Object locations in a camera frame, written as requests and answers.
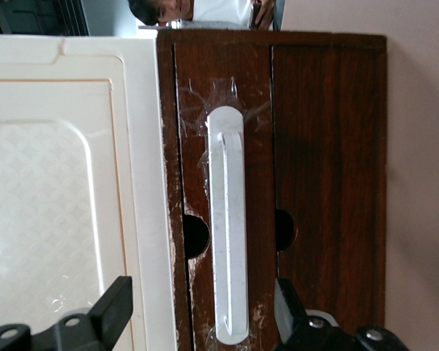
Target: white plastic board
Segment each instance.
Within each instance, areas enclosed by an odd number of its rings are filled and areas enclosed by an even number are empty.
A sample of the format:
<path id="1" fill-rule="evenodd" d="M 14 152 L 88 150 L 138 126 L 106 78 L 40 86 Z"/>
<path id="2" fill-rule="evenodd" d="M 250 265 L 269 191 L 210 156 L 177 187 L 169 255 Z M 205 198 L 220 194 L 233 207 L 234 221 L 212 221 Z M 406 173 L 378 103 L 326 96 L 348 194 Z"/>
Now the white plastic board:
<path id="1" fill-rule="evenodd" d="M 116 349 L 176 348 L 155 57 L 0 36 L 0 325 L 39 332 L 130 275 Z"/>

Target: metal screw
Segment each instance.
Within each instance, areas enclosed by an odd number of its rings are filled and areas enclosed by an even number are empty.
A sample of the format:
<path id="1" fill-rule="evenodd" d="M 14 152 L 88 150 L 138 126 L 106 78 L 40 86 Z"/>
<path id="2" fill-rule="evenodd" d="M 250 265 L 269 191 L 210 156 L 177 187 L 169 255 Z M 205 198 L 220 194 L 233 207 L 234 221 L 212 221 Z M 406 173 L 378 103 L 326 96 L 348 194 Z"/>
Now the metal screw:
<path id="1" fill-rule="evenodd" d="M 12 338 L 13 336 L 15 336 L 16 334 L 18 334 L 18 329 L 16 328 L 12 328 L 12 329 L 8 329 L 7 331 L 4 331 L 0 337 L 2 339 L 8 339 L 8 338 Z"/>
<path id="2" fill-rule="evenodd" d="M 309 318 L 309 325 L 313 328 L 323 328 L 324 322 L 321 318 L 311 317 Z"/>
<path id="3" fill-rule="evenodd" d="M 65 326 L 66 326 L 66 327 L 74 327 L 74 326 L 77 325 L 79 322 L 80 322 L 80 319 L 79 319 L 79 318 L 77 318 L 77 317 L 73 317 L 73 318 L 70 318 L 69 320 L 67 320 L 67 321 L 65 322 Z"/>
<path id="4" fill-rule="evenodd" d="M 381 341 L 383 339 L 382 334 L 374 329 L 369 329 L 366 332 L 366 337 L 368 339 L 374 340 L 374 341 Z"/>

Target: wooden cabinet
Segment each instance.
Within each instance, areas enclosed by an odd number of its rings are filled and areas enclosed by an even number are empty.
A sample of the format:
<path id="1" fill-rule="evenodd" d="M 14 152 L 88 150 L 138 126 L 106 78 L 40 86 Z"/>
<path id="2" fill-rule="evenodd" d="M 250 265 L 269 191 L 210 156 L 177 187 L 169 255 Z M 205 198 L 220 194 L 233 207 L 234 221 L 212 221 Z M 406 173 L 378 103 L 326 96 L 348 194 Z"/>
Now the wooden cabinet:
<path id="1" fill-rule="evenodd" d="M 216 350 L 204 153 L 220 105 L 244 114 L 251 350 L 278 341 L 277 276 L 350 333 L 383 324 L 386 39 L 166 30 L 157 46 L 179 349 Z"/>

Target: white handle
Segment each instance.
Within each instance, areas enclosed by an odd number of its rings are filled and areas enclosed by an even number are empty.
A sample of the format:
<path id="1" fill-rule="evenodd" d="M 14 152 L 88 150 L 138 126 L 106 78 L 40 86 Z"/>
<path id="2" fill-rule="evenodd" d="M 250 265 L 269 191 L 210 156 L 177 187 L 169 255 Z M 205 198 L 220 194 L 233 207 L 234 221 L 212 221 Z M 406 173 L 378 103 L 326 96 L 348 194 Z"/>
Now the white handle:
<path id="1" fill-rule="evenodd" d="M 244 121 L 222 106 L 207 117 L 211 248 L 217 339 L 238 344 L 249 335 L 244 189 Z"/>

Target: person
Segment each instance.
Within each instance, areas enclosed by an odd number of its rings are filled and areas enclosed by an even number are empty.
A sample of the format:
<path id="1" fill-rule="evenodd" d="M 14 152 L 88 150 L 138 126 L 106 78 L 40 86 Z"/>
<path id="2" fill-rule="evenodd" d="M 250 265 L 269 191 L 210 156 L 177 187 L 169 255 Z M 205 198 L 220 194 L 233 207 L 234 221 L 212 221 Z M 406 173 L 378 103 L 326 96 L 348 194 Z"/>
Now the person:
<path id="1" fill-rule="evenodd" d="M 147 26 L 174 20 L 231 22 L 248 28 L 251 3 L 257 0 L 129 0 L 132 14 Z M 271 24 L 278 29 L 282 13 L 276 16 L 276 0 L 262 0 L 255 23 L 258 29 L 268 30 Z"/>

